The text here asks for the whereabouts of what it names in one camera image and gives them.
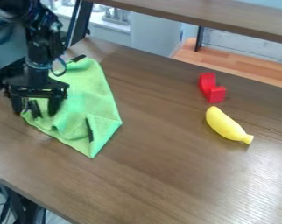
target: wooden shelf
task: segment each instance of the wooden shelf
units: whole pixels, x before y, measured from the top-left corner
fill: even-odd
[[[282,43],[282,10],[235,0],[90,0]]]
[[[217,72],[248,147],[205,122],[196,83],[213,70],[90,38],[67,51],[81,54],[101,62],[123,126],[91,160],[0,96],[1,183],[71,223],[282,223],[282,88]]]

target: wall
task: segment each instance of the wall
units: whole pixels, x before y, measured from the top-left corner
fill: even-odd
[[[168,57],[180,42],[181,24],[168,19],[131,13],[131,46]]]
[[[260,38],[206,28],[203,45],[225,52],[282,63],[282,44]]]
[[[181,24],[182,41],[197,37],[198,26],[194,24]]]

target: red toy block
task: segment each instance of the red toy block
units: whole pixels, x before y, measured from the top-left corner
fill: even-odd
[[[198,87],[207,98],[208,102],[223,102],[226,88],[216,86],[214,73],[203,73],[198,80]]]

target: yellow plastic banana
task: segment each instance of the yellow plastic banana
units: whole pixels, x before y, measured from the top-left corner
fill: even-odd
[[[230,140],[242,141],[246,144],[251,144],[254,138],[254,136],[247,135],[240,124],[225,115],[215,106],[212,106],[207,110],[206,119],[213,130]]]

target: green microfiber towel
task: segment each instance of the green microfiber towel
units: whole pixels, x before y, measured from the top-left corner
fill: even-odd
[[[50,74],[50,77],[70,85],[68,98],[57,114],[52,117],[47,114],[47,99],[35,99],[42,118],[33,119],[31,111],[23,112],[22,117],[30,125],[94,158],[122,125],[101,66],[89,58],[68,61],[66,74],[60,77]],[[93,140],[89,139],[88,126]]]

